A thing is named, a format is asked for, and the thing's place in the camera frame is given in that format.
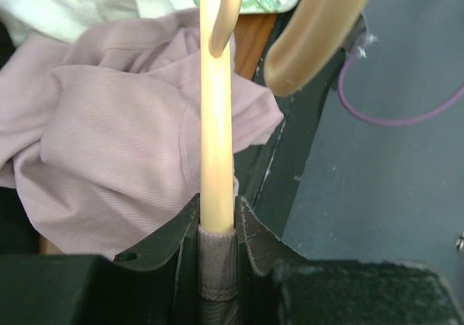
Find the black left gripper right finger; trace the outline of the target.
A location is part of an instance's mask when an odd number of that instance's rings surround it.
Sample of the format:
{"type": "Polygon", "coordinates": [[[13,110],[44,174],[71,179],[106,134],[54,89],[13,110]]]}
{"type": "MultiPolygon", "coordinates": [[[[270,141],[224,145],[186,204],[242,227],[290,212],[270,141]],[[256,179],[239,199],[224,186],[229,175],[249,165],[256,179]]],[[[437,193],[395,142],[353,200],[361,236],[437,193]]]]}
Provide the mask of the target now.
{"type": "Polygon", "coordinates": [[[238,302],[243,324],[279,324],[279,301],[273,273],[284,263],[307,260],[283,243],[255,215],[246,197],[235,204],[238,302]]]}

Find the pink tank top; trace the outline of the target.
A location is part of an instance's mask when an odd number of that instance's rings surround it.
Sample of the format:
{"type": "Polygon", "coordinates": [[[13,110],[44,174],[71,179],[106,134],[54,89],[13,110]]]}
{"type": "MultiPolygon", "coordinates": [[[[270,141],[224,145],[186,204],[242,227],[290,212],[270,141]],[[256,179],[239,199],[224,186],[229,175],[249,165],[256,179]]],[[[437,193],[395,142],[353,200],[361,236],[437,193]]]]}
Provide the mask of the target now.
{"type": "MultiPolygon", "coordinates": [[[[9,181],[56,255],[1,259],[3,324],[119,324],[136,272],[114,262],[201,195],[199,22],[106,22],[64,43],[32,32],[1,69],[9,181]]],[[[233,71],[233,156],[283,118],[233,71]]],[[[197,324],[239,324],[234,229],[197,230],[197,324]]]]}

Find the beige hanger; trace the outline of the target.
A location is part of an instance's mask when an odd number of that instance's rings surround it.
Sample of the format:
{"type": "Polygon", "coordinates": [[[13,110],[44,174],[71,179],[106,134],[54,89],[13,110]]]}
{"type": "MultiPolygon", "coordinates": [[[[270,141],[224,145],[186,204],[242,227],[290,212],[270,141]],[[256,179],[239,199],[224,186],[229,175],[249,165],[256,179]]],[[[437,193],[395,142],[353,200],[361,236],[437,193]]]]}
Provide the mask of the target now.
{"type": "MultiPolygon", "coordinates": [[[[342,45],[368,0],[300,0],[265,58],[265,84],[285,97],[301,89],[342,45]]],[[[230,38],[242,0],[200,0],[200,225],[234,229],[230,38]]]]}

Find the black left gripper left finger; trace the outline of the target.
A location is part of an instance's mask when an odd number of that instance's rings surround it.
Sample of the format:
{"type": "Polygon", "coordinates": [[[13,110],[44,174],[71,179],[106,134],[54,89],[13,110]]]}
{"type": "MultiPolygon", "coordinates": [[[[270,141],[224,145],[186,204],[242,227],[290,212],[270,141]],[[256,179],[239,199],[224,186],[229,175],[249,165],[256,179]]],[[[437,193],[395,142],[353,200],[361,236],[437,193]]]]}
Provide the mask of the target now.
{"type": "Polygon", "coordinates": [[[172,220],[116,255],[116,264],[136,272],[119,324],[198,323],[199,202],[195,194],[172,220]]]}

